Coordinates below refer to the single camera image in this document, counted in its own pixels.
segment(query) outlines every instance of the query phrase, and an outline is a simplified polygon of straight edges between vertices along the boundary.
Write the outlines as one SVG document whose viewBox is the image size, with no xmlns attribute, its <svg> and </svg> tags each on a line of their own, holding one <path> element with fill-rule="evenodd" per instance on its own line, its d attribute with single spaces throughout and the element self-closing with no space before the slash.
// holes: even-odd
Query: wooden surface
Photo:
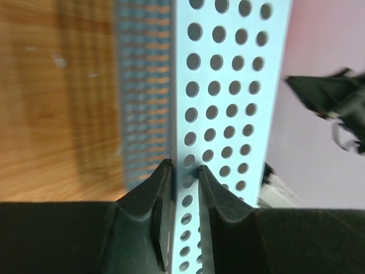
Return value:
<svg viewBox="0 0 365 274">
<path fill-rule="evenodd" d="M 111 1 L 0 1 L 0 200 L 124 194 Z"/>
</svg>

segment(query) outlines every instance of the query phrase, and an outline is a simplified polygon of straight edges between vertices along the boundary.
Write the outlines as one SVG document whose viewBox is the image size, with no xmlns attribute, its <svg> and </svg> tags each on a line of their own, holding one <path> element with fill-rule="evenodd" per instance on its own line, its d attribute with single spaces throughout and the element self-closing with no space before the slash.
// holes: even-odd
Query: white wall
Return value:
<svg viewBox="0 0 365 274">
<path fill-rule="evenodd" d="M 364 70 L 364 11 L 364 0 L 294 0 L 282 75 Z M 365 156 L 337 147 L 331 122 L 305 110 L 282 81 L 267 162 L 309 207 L 365 207 Z"/>
</svg>

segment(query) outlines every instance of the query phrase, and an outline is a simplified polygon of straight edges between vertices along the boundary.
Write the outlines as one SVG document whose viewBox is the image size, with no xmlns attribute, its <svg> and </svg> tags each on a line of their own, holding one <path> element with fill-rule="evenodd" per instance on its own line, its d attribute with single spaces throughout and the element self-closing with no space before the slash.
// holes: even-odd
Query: slotted side panel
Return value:
<svg viewBox="0 0 365 274">
<path fill-rule="evenodd" d="M 116 0 L 124 185 L 145 180 L 170 157 L 171 5 Z"/>
<path fill-rule="evenodd" d="M 290 6 L 290 0 L 176 1 L 173 274 L 203 273 L 197 166 L 208 165 L 256 206 Z"/>
</svg>

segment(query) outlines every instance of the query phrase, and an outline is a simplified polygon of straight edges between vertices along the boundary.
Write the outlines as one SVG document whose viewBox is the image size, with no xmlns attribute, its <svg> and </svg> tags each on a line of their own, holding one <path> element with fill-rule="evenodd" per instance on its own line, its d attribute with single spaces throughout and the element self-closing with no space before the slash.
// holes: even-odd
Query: blurry black object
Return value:
<svg viewBox="0 0 365 274">
<path fill-rule="evenodd" d="M 200 167 L 204 274 L 364 273 L 365 212 L 252 208 Z"/>
<path fill-rule="evenodd" d="M 165 273 L 172 169 L 116 202 L 0 203 L 0 273 Z M 364 211 L 254 209 L 199 175 L 204 274 L 363 273 Z"/>
<path fill-rule="evenodd" d="M 0 273 L 165 273 L 171 170 L 116 202 L 0 203 Z"/>
<path fill-rule="evenodd" d="M 304 106 L 323 119 L 335 119 L 332 136 L 344 150 L 354 146 L 365 152 L 365 74 L 349 76 L 351 70 L 325 77 L 289 76 L 287 84 Z M 340 144 L 338 127 L 351 132 L 356 140 Z"/>
</svg>

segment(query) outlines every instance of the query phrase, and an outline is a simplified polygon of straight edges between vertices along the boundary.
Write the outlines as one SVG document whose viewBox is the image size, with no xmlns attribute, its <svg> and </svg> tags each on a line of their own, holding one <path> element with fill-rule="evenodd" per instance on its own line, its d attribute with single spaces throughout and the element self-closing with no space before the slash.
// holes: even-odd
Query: round hole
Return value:
<svg viewBox="0 0 365 274">
<path fill-rule="evenodd" d="M 183 272 L 183 271 L 187 270 L 187 269 L 188 269 L 188 267 L 189 267 L 189 262 L 188 262 L 188 261 L 185 261 L 185 262 L 183 262 L 182 264 L 180 264 L 180 266 L 179 266 L 179 270 L 180 270 L 181 272 Z"/>
<path fill-rule="evenodd" d="M 271 5 L 268 3 L 263 4 L 260 10 L 261 18 L 267 20 L 271 17 L 271 14 L 272 14 Z"/>
<path fill-rule="evenodd" d="M 226 31 L 222 26 L 217 26 L 214 28 L 212 35 L 216 43 L 222 43 L 226 38 Z"/>
<path fill-rule="evenodd" d="M 185 120 L 189 123 L 194 122 L 197 117 L 198 117 L 198 111 L 194 107 L 189 108 L 185 112 Z"/>
<path fill-rule="evenodd" d="M 185 135 L 184 143 L 186 146 L 192 146 L 196 141 L 196 134 L 194 132 L 189 132 Z"/>
<path fill-rule="evenodd" d="M 190 247 L 183 247 L 180 250 L 180 256 L 185 257 L 187 254 L 189 254 L 189 252 L 190 252 Z"/>
<path fill-rule="evenodd" d="M 223 166 L 220 170 L 219 170 L 219 175 L 221 175 L 221 177 L 227 177 L 230 173 L 230 168 L 229 166 Z"/>
<path fill-rule="evenodd" d="M 239 166 L 238 166 L 238 173 L 240 173 L 240 174 L 244 174 L 244 173 L 246 173 L 247 172 L 247 170 L 249 169 L 249 166 L 248 166 L 248 164 L 246 164 L 246 163 L 242 163 L 242 164 L 240 164 Z"/>
<path fill-rule="evenodd" d="M 242 0 L 238 5 L 238 11 L 243 17 L 247 17 L 251 13 L 251 3 L 247 0 Z"/>
<path fill-rule="evenodd" d="M 190 230 L 186 230 L 186 231 L 184 231 L 182 234 L 181 234 L 181 236 L 180 236 L 180 240 L 181 241 L 187 241 L 189 238 L 190 238 L 190 236 L 191 236 L 191 232 L 190 232 Z"/>
<path fill-rule="evenodd" d="M 244 190 L 244 188 L 246 187 L 246 182 L 245 181 L 239 181 L 237 184 L 236 184 L 236 189 L 238 191 L 242 191 Z"/>
<path fill-rule="evenodd" d="M 192 220 L 192 215 L 190 213 L 186 213 L 181 218 L 181 224 L 186 225 L 186 224 L 190 223 L 191 220 Z"/>
<path fill-rule="evenodd" d="M 219 13 L 225 13 L 228 9 L 228 1 L 227 0 L 216 0 L 216 10 Z"/>
<path fill-rule="evenodd" d="M 187 85 L 186 85 L 186 95 L 189 96 L 189 97 L 195 97 L 198 92 L 199 92 L 199 85 L 197 82 L 189 82 Z"/>
<path fill-rule="evenodd" d="M 239 81 L 233 81 L 231 84 L 229 84 L 229 93 L 232 95 L 236 95 L 241 90 L 241 84 Z"/>
<path fill-rule="evenodd" d="M 253 126 L 251 124 L 245 125 L 243 133 L 246 137 L 250 136 L 253 133 Z"/>
<path fill-rule="evenodd" d="M 256 36 L 256 43 L 259 46 L 264 46 L 267 43 L 267 33 L 265 31 L 260 31 Z"/>
<path fill-rule="evenodd" d="M 247 31 L 245 29 L 239 29 L 236 31 L 236 43 L 239 45 L 243 45 L 246 43 L 248 38 Z"/>
<path fill-rule="evenodd" d="M 263 59 L 262 57 L 256 57 L 254 60 L 253 60 L 253 63 L 252 63 L 252 68 L 256 71 L 260 71 L 262 70 L 263 68 Z"/>
<path fill-rule="evenodd" d="M 232 117 L 235 117 L 235 115 L 237 114 L 237 111 L 238 111 L 238 108 L 235 104 L 230 104 L 228 107 L 227 107 L 227 110 L 226 110 L 226 115 L 230 118 Z"/>
<path fill-rule="evenodd" d="M 184 160 L 184 167 L 189 168 L 191 167 L 195 162 L 195 157 L 192 154 L 189 154 L 188 156 L 185 157 Z"/>
<path fill-rule="evenodd" d="M 188 175 L 188 176 L 186 176 L 184 178 L 184 180 L 182 182 L 182 186 L 184 188 L 189 188 L 189 187 L 191 187 L 193 185 L 193 181 L 194 181 L 193 176 L 192 175 Z"/>
<path fill-rule="evenodd" d="M 191 70 L 197 70 L 200 66 L 200 57 L 196 53 L 191 53 L 186 59 L 186 65 Z"/>
<path fill-rule="evenodd" d="M 258 81 L 252 81 L 249 86 L 249 92 L 251 94 L 257 94 L 260 90 L 260 83 Z"/>
<path fill-rule="evenodd" d="M 253 116 L 256 113 L 256 104 L 250 103 L 246 107 L 246 114 L 248 116 Z"/>
<path fill-rule="evenodd" d="M 198 23 L 191 23 L 188 27 L 188 37 L 192 41 L 198 41 L 201 38 L 202 28 Z"/>
<path fill-rule="evenodd" d="M 187 195 L 183 198 L 181 205 L 183 207 L 188 207 L 189 205 L 191 205 L 193 202 L 193 196 L 192 195 Z"/>
<path fill-rule="evenodd" d="M 234 127 L 232 126 L 228 126 L 226 127 L 226 129 L 223 132 L 223 136 L 226 137 L 227 139 L 232 138 L 234 135 Z"/>
<path fill-rule="evenodd" d="M 232 148 L 231 147 L 223 148 L 221 155 L 224 159 L 229 158 L 232 155 Z"/>
<path fill-rule="evenodd" d="M 212 150 L 206 150 L 204 153 L 203 153 L 203 156 L 202 156 L 202 159 L 203 161 L 205 162 L 209 162 L 211 159 L 213 159 L 213 151 Z"/>
<path fill-rule="evenodd" d="M 219 93 L 219 91 L 221 90 L 221 85 L 219 84 L 218 81 L 212 81 L 209 83 L 208 86 L 208 93 L 211 96 L 215 96 Z"/>
<path fill-rule="evenodd" d="M 219 54 L 215 54 L 210 59 L 210 67 L 212 70 L 219 70 L 223 66 L 223 58 Z"/>
<path fill-rule="evenodd" d="M 212 129 L 212 128 L 209 128 L 204 133 L 204 140 L 206 140 L 207 142 L 212 141 L 215 137 L 216 137 L 216 131 L 214 129 Z"/>
<path fill-rule="evenodd" d="M 218 115 L 218 108 L 216 106 L 210 106 L 206 110 L 206 117 L 209 120 L 214 119 Z"/>
<path fill-rule="evenodd" d="M 251 151 L 251 147 L 249 144 L 244 144 L 242 147 L 241 147 L 241 154 L 243 156 L 246 156 L 250 153 Z"/>
<path fill-rule="evenodd" d="M 236 71 L 244 67 L 244 59 L 241 56 L 236 56 L 232 60 L 232 68 Z"/>
<path fill-rule="evenodd" d="M 189 0 L 189 3 L 193 9 L 198 10 L 203 6 L 204 0 Z"/>
</svg>

